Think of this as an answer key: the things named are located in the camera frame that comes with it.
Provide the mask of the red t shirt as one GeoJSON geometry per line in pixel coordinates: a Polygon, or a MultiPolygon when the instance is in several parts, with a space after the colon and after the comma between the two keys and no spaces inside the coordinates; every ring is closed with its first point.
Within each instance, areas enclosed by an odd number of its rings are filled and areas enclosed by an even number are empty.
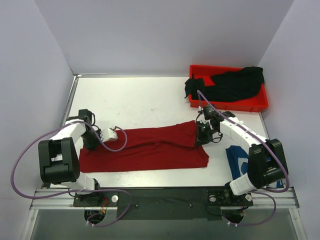
{"type": "Polygon", "coordinates": [[[117,131],[118,139],[95,150],[82,148],[83,173],[205,168],[209,155],[196,146],[196,123],[117,131]]]}

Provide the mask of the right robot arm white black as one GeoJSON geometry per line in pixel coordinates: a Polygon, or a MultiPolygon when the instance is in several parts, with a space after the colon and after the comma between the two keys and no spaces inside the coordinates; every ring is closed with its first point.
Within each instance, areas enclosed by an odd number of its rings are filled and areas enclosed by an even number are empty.
{"type": "Polygon", "coordinates": [[[247,154],[247,172],[224,185],[221,202],[235,206],[248,202],[250,192],[289,179],[289,171],[282,143],[268,139],[247,127],[230,111],[220,112],[212,106],[200,107],[196,120],[197,146],[218,143],[229,137],[247,154]]]}

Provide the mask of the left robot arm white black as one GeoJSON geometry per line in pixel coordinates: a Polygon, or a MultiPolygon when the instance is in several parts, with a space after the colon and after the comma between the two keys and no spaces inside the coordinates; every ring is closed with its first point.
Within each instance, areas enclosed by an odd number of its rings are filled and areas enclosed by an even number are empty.
{"type": "Polygon", "coordinates": [[[103,202],[103,193],[98,190],[100,185],[96,179],[81,172],[75,147],[79,138],[82,138],[86,150],[93,151],[101,145],[101,129],[92,128],[95,114],[81,109],[65,124],[68,126],[51,139],[38,143],[40,178],[45,185],[61,184],[70,190],[79,190],[74,197],[85,206],[99,206],[103,202]]]}

